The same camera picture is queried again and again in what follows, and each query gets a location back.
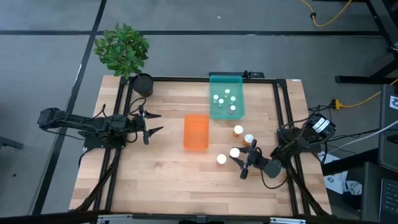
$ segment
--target potted plant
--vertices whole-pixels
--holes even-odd
[[[105,30],[104,38],[94,40],[94,53],[109,70],[114,71],[114,76],[128,80],[131,73],[135,73],[136,76],[131,79],[133,89],[143,97],[151,96],[154,81],[140,70],[144,67],[144,60],[148,59],[147,39],[126,24],[123,24],[122,29],[116,24],[114,29]]]

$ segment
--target white bottle cap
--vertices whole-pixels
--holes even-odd
[[[235,128],[234,128],[234,132],[235,132],[236,134],[242,134],[242,132],[243,132],[243,127],[240,126],[240,125],[236,125]]]
[[[247,134],[247,135],[244,136],[244,140],[245,140],[247,143],[253,142],[253,139],[254,139],[254,137],[253,137],[253,135],[251,135],[251,134]]]
[[[238,148],[232,148],[229,152],[229,155],[233,158],[238,158],[241,151]]]
[[[226,162],[226,156],[224,154],[220,154],[217,156],[217,162],[219,164],[224,164]]]

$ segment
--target green plant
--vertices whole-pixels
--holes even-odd
[[[114,76],[122,75],[129,78],[131,73],[139,75],[144,67],[144,60],[148,59],[148,41],[138,31],[123,24],[119,28],[116,24],[115,31],[104,31],[104,38],[95,39],[96,48],[94,53],[99,56],[99,60],[114,71]]]

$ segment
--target yellow extension cord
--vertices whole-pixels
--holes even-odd
[[[313,13],[312,6],[311,6],[308,2],[306,2],[306,1],[304,1],[304,0],[300,0],[300,1],[302,1],[304,4],[306,4],[306,5],[310,8],[311,13]],[[346,6],[344,6],[344,8],[343,8],[334,18],[332,18],[329,22],[327,22],[327,23],[325,23],[325,24],[323,24],[323,25],[319,25],[319,24],[317,24],[317,21],[315,20],[315,16],[312,16],[312,21],[313,21],[313,23],[314,23],[317,27],[325,27],[325,26],[331,24],[335,19],[337,19],[337,17],[339,17],[339,16],[344,12],[344,10],[346,10],[346,8],[349,6],[349,4],[351,3],[351,1],[353,1],[353,0],[349,0],[349,1],[347,2]]]
[[[306,4],[306,5],[310,8],[311,13],[314,13],[312,6],[311,6],[308,2],[306,2],[305,0],[300,0],[300,1],[302,1],[304,4]],[[352,1],[353,1],[353,0],[349,0],[349,1],[347,2],[347,4],[344,6],[344,8],[343,8],[334,18],[332,18],[329,22],[327,22],[327,23],[325,23],[325,24],[322,24],[322,25],[319,25],[319,24],[317,24],[317,21],[315,20],[315,16],[312,16],[312,21],[313,21],[313,23],[314,23],[317,27],[325,27],[325,26],[331,24],[335,19],[337,19],[337,17],[339,17],[339,16],[344,12],[344,10],[346,10],[346,8],[349,6],[349,4],[350,4]],[[397,78],[395,81],[393,81],[390,85],[393,85],[395,82],[398,82],[398,78]],[[379,92],[377,92],[376,94],[374,94],[373,96],[371,96],[371,97],[365,99],[364,101],[359,102],[359,103],[356,103],[356,104],[354,104],[354,105],[344,105],[344,104],[342,104],[342,103],[341,103],[339,100],[337,100],[337,99],[334,99],[334,100],[332,101],[332,105],[333,105],[333,108],[336,109],[336,110],[340,110],[341,108],[353,108],[353,107],[356,107],[356,106],[359,106],[359,105],[362,105],[362,104],[368,102],[369,100],[371,100],[371,99],[375,98],[376,96],[380,95],[380,93],[381,93],[381,91],[379,91]]]
[[[395,81],[393,81],[390,85],[393,85],[393,84],[396,83],[396,82],[398,82],[398,78],[397,78]],[[375,98],[376,96],[380,95],[380,93],[381,93],[381,91],[377,92],[376,94],[374,94],[373,96],[369,97],[368,99],[366,99],[366,100],[364,100],[364,101],[362,101],[362,102],[356,103],[356,104],[354,104],[354,105],[344,105],[344,104],[342,104],[339,100],[334,99],[334,102],[333,102],[333,109],[340,110],[340,109],[342,109],[342,108],[353,108],[353,107],[362,105],[362,104],[368,102],[369,100]]]

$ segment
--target yellow cable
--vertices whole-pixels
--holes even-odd
[[[304,1],[304,0],[300,0],[300,1],[302,1],[304,4],[306,4],[306,5],[310,8],[311,13],[313,13],[312,6],[311,6],[308,2],[306,2],[306,1]],[[332,18],[329,22],[327,22],[327,23],[325,23],[325,24],[323,24],[323,25],[318,25],[318,24],[317,24],[317,21],[315,20],[315,16],[312,16],[313,23],[314,23],[317,27],[325,27],[325,26],[331,24],[335,19],[337,19],[337,17],[339,17],[339,16],[344,12],[344,10],[346,10],[346,8],[349,6],[349,4],[351,3],[351,1],[353,1],[353,0],[349,0],[349,1],[347,2],[346,6],[344,6],[344,8],[343,8],[334,18]]]
[[[306,5],[310,8],[311,13],[313,13],[313,8],[312,8],[312,6],[311,6],[308,2],[306,2],[305,0],[300,0],[300,1],[302,1],[304,4],[306,4]],[[325,24],[322,24],[322,25],[319,25],[319,24],[317,24],[317,21],[315,20],[315,16],[312,16],[313,23],[314,23],[317,27],[325,27],[325,26],[331,24],[335,19],[337,19],[337,17],[339,17],[339,16],[344,12],[344,10],[346,10],[346,8],[349,6],[349,4],[350,4],[352,1],[353,1],[353,0],[349,0],[349,1],[347,2],[347,4],[344,6],[344,8],[343,8],[334,18],[332,18],[329,22],[327,22],[327,23],[325,23]],[[393,81],[390,85],[393,85],[395,82],[398,82],[398,78],[397,78],[395,81]],[[362,101],[362,102],[359,102],[359,103],[357,103],[357,104],[354,104],[354,105],[343,105],[343,104],[340,104],[339,101],[337,101],[337,103],[340,104],[340,105],[338,105],[337,108],[338,108],[338,110],[339,110],[340,108],[353,108],[353,107],[355,107],[355,106],[362,105],[362,104],[368,102],[369,100],[375,98],[375,97],[378,96],[380,93],[381,93],[381,91],[379,91],[378,93],[376,93],[376,94],[374,94],[373,96],[369,97],[368,99],[366,99],[366,100],[364,100],[364,101]]]
[[[394,80],[390,85],[393,85],[393,84],[396,83],[396,82],[398,82],[398,78],[397,78],[396,80]],[[364,100],[364,101],[362,101],[362,102],[360,102],[360,103],[357,103],[357,104],[354,104],[354,105],[343,105],[343,104],[341,104],[340,107],[342,107],[342,108],[353,108],[353,107],[355,107],[355,106],[362,105],[362,104],[368,102],[369,100],[375,98],[375,97],[376,97],[377,95],[379,95],[380,93],[381,93],[381,91],[377,92],[375,95],[369,97],[368,99],[366,99],[366,100]]]

